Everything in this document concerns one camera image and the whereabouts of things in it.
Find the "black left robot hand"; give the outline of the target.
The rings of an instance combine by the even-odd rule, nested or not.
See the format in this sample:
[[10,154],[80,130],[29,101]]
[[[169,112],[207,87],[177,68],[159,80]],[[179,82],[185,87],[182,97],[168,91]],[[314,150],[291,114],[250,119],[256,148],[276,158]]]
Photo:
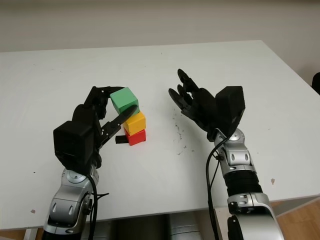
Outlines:
[[[118,116],[101,125],[108,100],[112,101]],[[138,99],[128,87],[92,87],[85,102],[75,108],[72,119],[54,130],[55,155],[68,170],[83,175],[89,173],[91,166],[100,168],[102,146],[137,113]]]

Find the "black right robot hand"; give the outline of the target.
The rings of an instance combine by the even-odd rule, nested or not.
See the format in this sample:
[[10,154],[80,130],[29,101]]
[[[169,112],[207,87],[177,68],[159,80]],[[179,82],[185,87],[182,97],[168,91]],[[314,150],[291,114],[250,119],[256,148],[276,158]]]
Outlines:
[[194,121],[203,131],[209,142],[217,135],[217,106],[214,96],[205,88],[199,88],[182,69],[177,70],[181,84],[177,90],[168,89],[174,103],[180,108],[181,114]]

